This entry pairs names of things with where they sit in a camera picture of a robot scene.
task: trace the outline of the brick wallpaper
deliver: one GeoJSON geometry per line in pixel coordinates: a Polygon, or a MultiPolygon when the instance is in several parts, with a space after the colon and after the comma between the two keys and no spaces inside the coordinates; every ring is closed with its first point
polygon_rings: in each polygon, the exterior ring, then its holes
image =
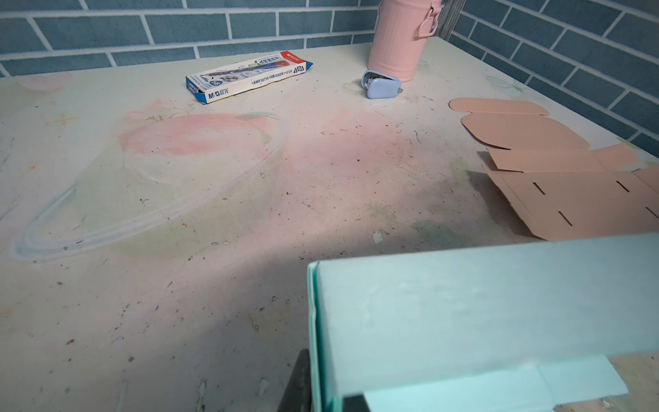
{"type": "Polygon", "coordinates": [[[0,0],[0,77],[373,40],[375,0],[0,0]]]}
{"type": "Polygon", "coordinates": [[[467,0],[449,41],[659,157],[658,0],[467,0]]]}

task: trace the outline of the unfolded cardboard box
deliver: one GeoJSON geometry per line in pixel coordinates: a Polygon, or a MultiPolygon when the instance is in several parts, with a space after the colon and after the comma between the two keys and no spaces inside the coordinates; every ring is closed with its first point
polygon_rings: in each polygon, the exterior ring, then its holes
{"type": "Polygon", "coordinates": [[[473,111],[462,123],[490,146],[497,170],[486,171],[534,235],[559,241],[659,231],[659,165],[616,171],[638,162],[630,147],[587,150],[586,140],[534,103],[454,101],[451,108],[473,111]]]}

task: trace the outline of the pink trash can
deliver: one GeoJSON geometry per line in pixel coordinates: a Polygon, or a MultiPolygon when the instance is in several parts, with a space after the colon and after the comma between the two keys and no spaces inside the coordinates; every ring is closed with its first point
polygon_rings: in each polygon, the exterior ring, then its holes
{"type": "Polygon", "coordinates": [[[437,30],[441,0],[382,0],[378,25],[366,65],[408,82],[423,47],[437,30]]]}

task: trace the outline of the blue stapler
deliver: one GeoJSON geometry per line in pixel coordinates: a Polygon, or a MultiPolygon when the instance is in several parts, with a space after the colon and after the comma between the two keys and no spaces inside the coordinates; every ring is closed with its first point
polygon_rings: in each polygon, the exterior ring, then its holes
{"type": "Polygon", "coordinates": [[[367,70],[362,76],[362,87],[366,89],[369,99],[394,98],[403,91],[402,85],[397,78],[375,70],[367,70]]]}

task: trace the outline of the white table top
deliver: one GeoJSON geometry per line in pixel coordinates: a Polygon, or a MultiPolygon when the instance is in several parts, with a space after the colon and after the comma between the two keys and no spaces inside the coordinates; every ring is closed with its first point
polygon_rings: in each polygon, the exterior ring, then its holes
{"type": "Polygon", "coordinates": [[[369,47],[209,105],[185,75],[243,57],[0,79],[0,410],[274,410],[309,262],[536,240],[450,99],[621,140],[437,38],[368,100],[369,47]]]}

